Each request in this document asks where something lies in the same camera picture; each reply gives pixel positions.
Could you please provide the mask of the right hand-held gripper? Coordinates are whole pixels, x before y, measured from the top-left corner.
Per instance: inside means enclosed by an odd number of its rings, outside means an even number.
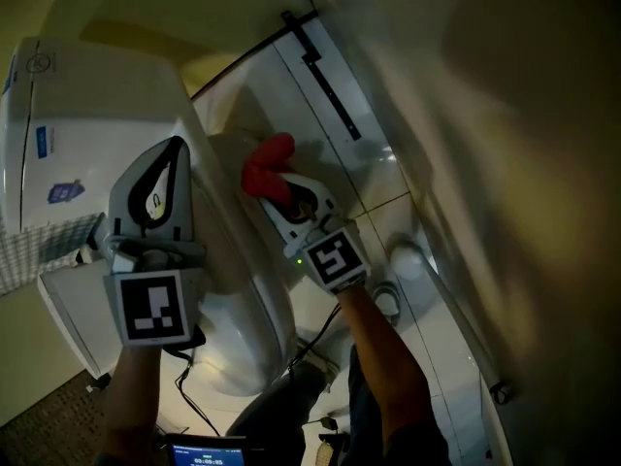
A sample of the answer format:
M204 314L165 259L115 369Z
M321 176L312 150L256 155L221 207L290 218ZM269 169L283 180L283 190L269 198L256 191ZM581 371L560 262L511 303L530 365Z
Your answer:
M331 294L364 283L371 264L356 222L333 214L336 198L322 182L295 173L281 176L297 214L287 217L269 199L258 202L284 241L284 256Z

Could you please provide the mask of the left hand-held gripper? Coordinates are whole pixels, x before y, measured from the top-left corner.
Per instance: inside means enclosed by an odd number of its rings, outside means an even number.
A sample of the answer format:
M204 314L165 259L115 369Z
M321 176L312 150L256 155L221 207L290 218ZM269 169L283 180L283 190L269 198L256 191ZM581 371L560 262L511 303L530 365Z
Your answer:
M105 259L103 287L121 343L204 343L197 327L207 286L206 249L195 241L190 155L174 136L142 153L110 192L88 244Z

